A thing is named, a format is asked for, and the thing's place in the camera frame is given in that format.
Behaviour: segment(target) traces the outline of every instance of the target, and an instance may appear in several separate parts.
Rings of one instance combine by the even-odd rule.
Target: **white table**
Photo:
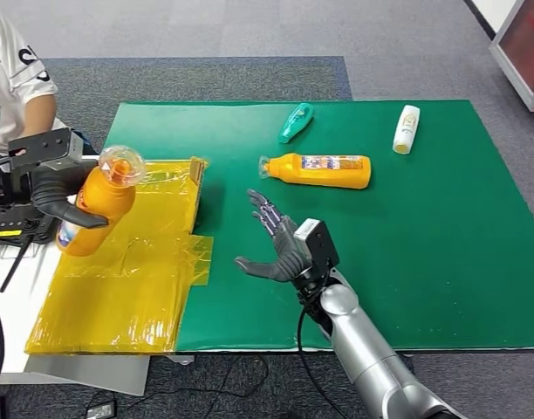
[[[12,256],[18,249],[7,247],[6,257],[8,251]],[[33,257],[32,249],[29,249],[7,290],[0,293],[0,316],[6,344],[0,384],[76,383],[142,395],[148,356],[50,356],[24,352],[59,260],[60,251],[54,244],[40,246]],[[12,263],[13,258],[0,258],[0,286]]]

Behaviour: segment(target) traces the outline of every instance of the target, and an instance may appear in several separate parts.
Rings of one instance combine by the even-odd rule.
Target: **person's arm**
[[[52,129],[58,91],[42,62],[12,24],[0,13],[0,63],[12,93],[24,103],[22,137]]]
[[[55,98],[53,94],[37,96],[24,107],[24,130],[21,137],[50,131],[55,118]]]

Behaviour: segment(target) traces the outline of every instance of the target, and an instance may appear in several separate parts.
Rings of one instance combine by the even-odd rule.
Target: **bottle cap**
[[[267,179],[269,176],[269,157],[267,157],[265,155],[262,155],[261,157],[259,158],[259,165],[258,166],[258,169],[259,171],[259,177],[262,179]]]
[[[144,160],[127,146],[104,148],[98,165],[107,180],[120,188],[137,185],[145,176]]]
[[[400,155],[411,153],[411,147],[414,141],[412,133],[398,132],[393,141],[393,151]]]

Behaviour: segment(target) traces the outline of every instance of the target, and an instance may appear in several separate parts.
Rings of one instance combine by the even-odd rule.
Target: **robotic arm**
[[[83,140],[69,128],[10,141],[0,157],[0,211],[30,205],[49,216],[86,228],[107,225],[103,216],[70,204],[95,160],[82,160]],[[9,170],[3,169],[9,164]]]
[[[304,310],[329,340],[371,419],[466,419],[406,368],[334,267],[339,263],[324,222],[300,227],[263,195],[248,190],[258,218],[278,254],[273,264],[238,257],[248,275],[291,282]]]

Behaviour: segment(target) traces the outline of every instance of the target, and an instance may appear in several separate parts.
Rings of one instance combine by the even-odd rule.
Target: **clear bottle cap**
[[[120,188],[135,186],[145,176],[145,162],[137,151],[127,146],[104,148],[98,159],[102,173]]]
[[[258,165],[258,170],[259,172],[259,177],[262,179],[267,179],[270,176],[269,174],[269,157],[266,155],[262,155],[259,158],[259,164]]]

